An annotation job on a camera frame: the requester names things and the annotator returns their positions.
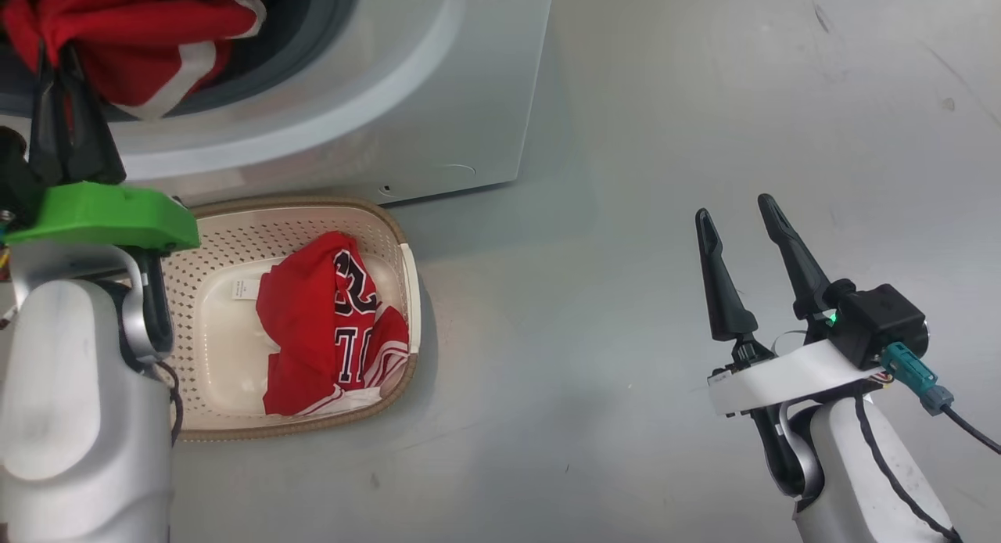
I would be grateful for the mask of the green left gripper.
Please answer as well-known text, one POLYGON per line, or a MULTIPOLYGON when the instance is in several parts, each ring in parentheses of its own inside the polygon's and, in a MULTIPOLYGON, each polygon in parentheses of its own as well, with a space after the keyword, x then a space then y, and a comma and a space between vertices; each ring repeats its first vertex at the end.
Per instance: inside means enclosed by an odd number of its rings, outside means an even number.
POLYGON ((119 332, 136 361, 155 364, 173 348, 161 261, 200 247, 196 216, 155 189, 116 186, 126 171, 102 101, 75 48, 59 58, 60 79, 50 59, 38 61, 28 165, 42 184, 60 185, 68 136, 66 175, 80 183, 48 189, 34 225, 5 234, 15 298, 22 305, 47 282, 125 275, 119 332))

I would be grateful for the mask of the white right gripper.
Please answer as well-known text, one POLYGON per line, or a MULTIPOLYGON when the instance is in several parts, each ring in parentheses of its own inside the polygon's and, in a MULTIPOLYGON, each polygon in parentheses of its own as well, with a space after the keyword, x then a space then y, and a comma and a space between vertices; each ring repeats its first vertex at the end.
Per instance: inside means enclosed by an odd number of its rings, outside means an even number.
MULTIPOLYGON (((829 311, 826 273, 772 195, 760 194, 757 204, 785 264, 796 318, 822 318, 829 311)), ((708 209, 698 209, 696 232, 711 337, 739 341, 737 361, 708 378, 716 414, 753 419, 773 482, 791 499, 889 499, 892 487, 871 445, 880 441, 891 464, 892 425, 870 394, 889 386, 890 375, 880 367, 854 367, 829 340, 780 357, 748 341, 758 322, 723 261, 708 209)))

